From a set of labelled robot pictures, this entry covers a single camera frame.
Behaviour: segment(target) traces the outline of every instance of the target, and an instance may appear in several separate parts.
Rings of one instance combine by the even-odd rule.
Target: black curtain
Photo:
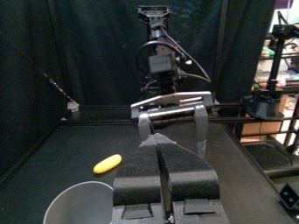
[[[0,31],[1,176],[61,119],[66,100],[36,70],[62,87],[46,2],[1,1]]]
[[[66,110],[65,97],[36,67],[80,104],[137,102],[144,77],[136,71],[134,55],[146,41],[136,14],[140,4],[169,6],[169,35],[209,77],[216,80],[218,75],[216,86],[186,79],[180,90],[214,88],[221,102],[238,101],[249,93],[274,0],[1,1],[0,175]],[[200,72],[194,67],[185,70]]]
[[[274,0],[228,0],[218,60],[216,99],[240,102],[249,95]]]

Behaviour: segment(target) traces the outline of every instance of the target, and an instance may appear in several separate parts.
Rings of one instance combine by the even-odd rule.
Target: black backdrop
[[[170,36],[210,78],[217,80],[218,75],[213,86],[185,80],[181,90],[213,89],[221,102],[238,101],[249,93],[274,0],[1,1],[0,174],[26,155],[66,111],[65,98],[36,66],[80,104],[137,101],[141,76],[134,54],[145,42],[138,4],[169,5]]]

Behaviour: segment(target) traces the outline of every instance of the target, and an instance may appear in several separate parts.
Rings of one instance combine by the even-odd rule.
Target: black table surface
[[[156,132],[196,151],[193,123],[170,124]],[[0,191],[0,223],[42,223],[54,197],[80,182],[96,180],[112,186],[117,168],[96,175],[93,166],[113,154],[122,156],[122,163],[129,162],[126,152],[140,143],[129,123],[58,126]],[[269,180],[220,124],[209,124],[205,159],[218,175],[230,224],[292,223]]]

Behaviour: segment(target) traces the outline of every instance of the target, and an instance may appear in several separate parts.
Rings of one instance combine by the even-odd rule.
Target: white cup
[[[82,182],[52,201],[42,224],[108,224],[112,207],[113,188],[97,181]]]

